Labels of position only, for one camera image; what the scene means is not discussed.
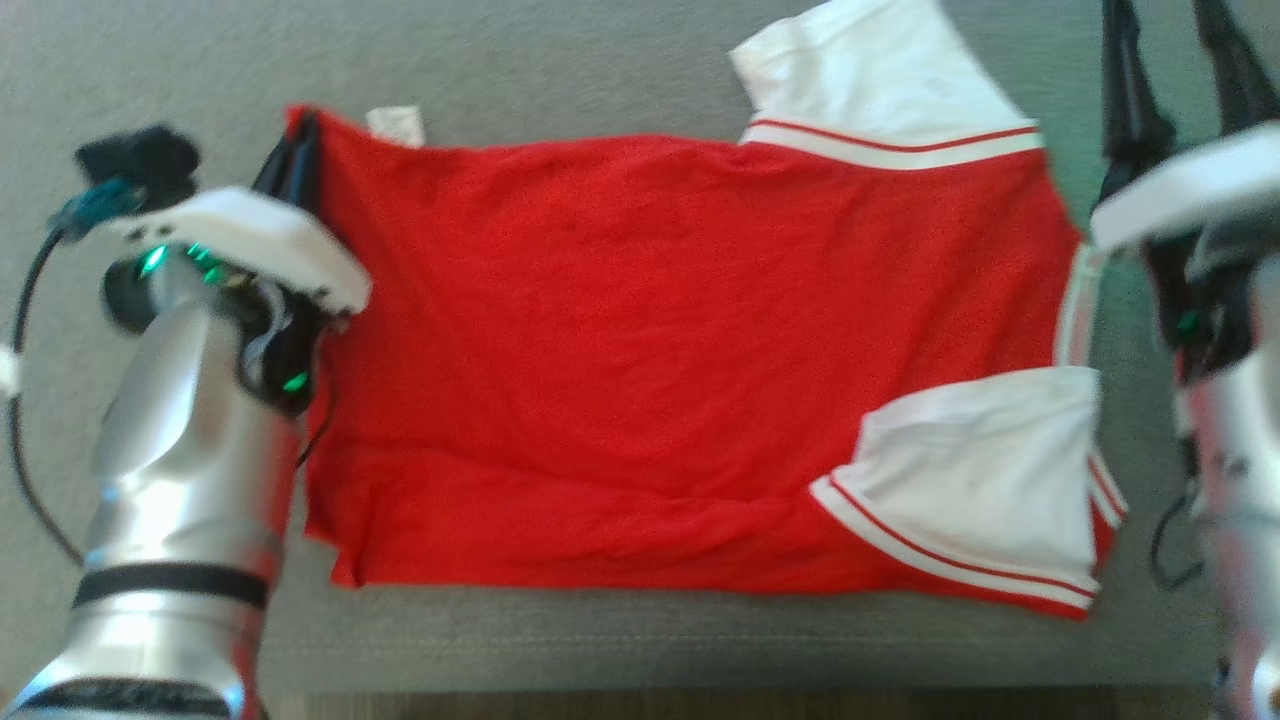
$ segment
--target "green led indicator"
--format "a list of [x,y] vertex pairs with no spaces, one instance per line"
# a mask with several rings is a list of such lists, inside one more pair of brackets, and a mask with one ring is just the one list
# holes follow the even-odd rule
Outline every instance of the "green led indicator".
[[164,256],[168,254],[169,249],[164,245],[156,247],[151,252],[147,252],[146,256],[142,259],[142,268],[138,269],[138,277],[145,278],[151,273],[154,273],[156,268],[159,268],[160,264],[164,263]]
[[284,392],[298,392],[306,384],[307,384],[307,374],[298,373],[297,375],[289,378],[287,383],[284,383]]

